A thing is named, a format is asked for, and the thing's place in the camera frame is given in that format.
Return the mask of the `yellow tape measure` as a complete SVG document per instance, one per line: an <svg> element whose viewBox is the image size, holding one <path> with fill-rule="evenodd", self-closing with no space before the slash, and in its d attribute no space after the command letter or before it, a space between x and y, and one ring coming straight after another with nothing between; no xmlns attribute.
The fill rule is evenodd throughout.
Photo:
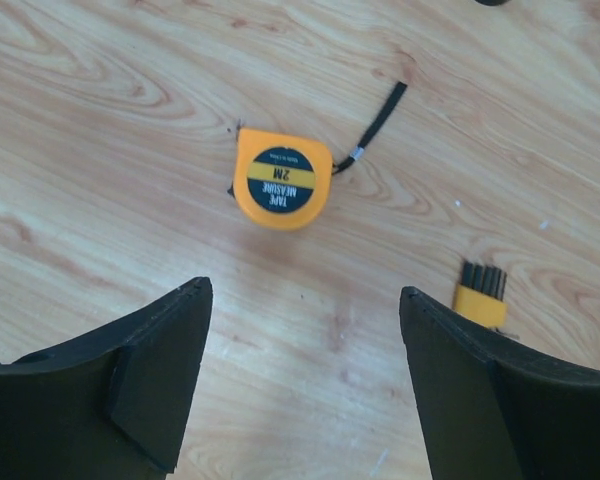
<svg viewBox="0 0 600 480"><path fill-rule="evenodd" d="M403 82L395 84L355 148L340 162L321 142L240 127L229 195L247 218L262 227L294 231L309 225L328 201L332 178L362 157L407 88Z"/></svg>

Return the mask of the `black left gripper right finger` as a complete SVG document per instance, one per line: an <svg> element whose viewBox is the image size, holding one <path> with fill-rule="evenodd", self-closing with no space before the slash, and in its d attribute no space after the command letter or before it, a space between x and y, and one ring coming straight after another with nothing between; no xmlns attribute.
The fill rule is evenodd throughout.
<svg viewBox="0 0 600 480"><path fill-rule="evenodd" d="M415 287L400 326L435 479L600 479L600 371L481 327Z"/></svg>

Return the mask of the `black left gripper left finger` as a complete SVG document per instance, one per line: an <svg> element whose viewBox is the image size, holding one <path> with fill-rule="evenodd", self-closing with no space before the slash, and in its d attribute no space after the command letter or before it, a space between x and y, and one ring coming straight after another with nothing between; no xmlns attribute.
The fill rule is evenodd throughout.
<svg viewBox="0 0 600 480"><path fill-rule="evenodd" d="M78 337L0 363L0 479L174 473L207 335L196 277Z"/></svg>

